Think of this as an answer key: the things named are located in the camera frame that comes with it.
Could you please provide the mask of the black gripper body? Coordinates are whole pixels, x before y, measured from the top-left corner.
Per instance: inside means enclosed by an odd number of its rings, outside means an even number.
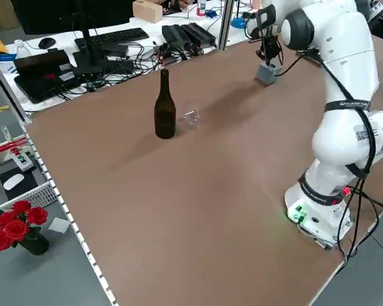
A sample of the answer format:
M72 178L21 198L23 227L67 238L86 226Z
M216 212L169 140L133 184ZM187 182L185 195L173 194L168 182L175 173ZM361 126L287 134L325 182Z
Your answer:
M278 37L272 34L263 34L261 39L261 47L259 49L259 57L262 60L272 60L281 53Z

